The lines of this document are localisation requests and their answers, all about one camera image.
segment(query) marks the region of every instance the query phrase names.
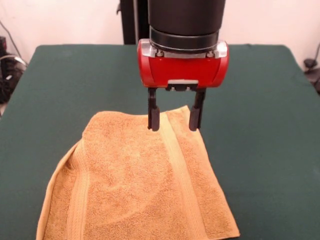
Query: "black cable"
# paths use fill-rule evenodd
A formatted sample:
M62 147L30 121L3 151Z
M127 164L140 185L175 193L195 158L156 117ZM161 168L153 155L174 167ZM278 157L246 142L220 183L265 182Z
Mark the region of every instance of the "black cable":
M11 36L11 33L10 33L9 30L5 27L5 25L1 22L1 20L0 20L0 25L3 27L3 29L6 31L6 33L9 35L9 38L10 38L10 40L11 40L11 42L12 42L12 44L13 44L15 50L16 50L16 52L18 53L19 57L21 58L21 54L20 54L20 52L19 52L19 50L18 50L18 48L17 48L17 45L15 44L14 39L13 39L12 36Z
M319 50L320 50L320 43L319 43L319 45L318 45L318 48L316 49L316 54L315 54L314 60L317 60L318 55L319 55Z

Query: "terry cloth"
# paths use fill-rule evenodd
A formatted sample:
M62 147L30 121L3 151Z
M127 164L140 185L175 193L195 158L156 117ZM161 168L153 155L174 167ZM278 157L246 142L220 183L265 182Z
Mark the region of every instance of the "terry cloth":
M239 230L188 107L99 112L48 184L37 240L218 240Z

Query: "green tablecloth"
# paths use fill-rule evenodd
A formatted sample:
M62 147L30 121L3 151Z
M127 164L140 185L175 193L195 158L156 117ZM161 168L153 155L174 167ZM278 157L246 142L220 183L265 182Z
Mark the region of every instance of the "green tablecloth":
M164 111L194 93L157 99ZM230 46L204 105L201 133L240 239L319 240L320 99L291 52ZM1 240L35 239L48 181L97 111L147 113L136 47L37 48L0 121Z

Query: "black cylindrical arm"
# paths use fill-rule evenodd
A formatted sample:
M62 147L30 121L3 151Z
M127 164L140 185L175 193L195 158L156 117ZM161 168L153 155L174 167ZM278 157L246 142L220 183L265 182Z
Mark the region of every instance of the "black cylindrical arm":
M226 0L148 0L150 39L173 52L205 52L218 41Z

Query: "cable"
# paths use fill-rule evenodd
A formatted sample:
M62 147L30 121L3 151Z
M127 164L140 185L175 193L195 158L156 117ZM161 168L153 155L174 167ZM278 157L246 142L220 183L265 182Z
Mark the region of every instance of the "cable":
M318 58L319 50L320 50L320 43L318 45L318 48L316 49L316 54L315 54L315 58L314 58L315 60L317 60L317 58Z
M19 57L21 58L21 54L20 54L20 52L19 52L19 49L17 48L17 45L15 44L15 41L13 40L13 38L12 38L12 36L11 36L11 33L10 33L9 30L5 27L5 25L1 22L1 20L0 20L0 25L3 27L3 29L6 31L6 33L9 35L9 38L10 38L10 40L11 40L11 42L12 42L12 44L13 44L15 50L16 50L16 52L18 53Z
M28 63L23 60L20 56L17 56L17 55L13 55L13 54L10 54L10 55L4 55L2 57L0 57L0 61L3 60L3 59L8 59L8 58L13 58L14 60L16 60L17 62L21 63L22 65L24 65L25 67L28 67Z

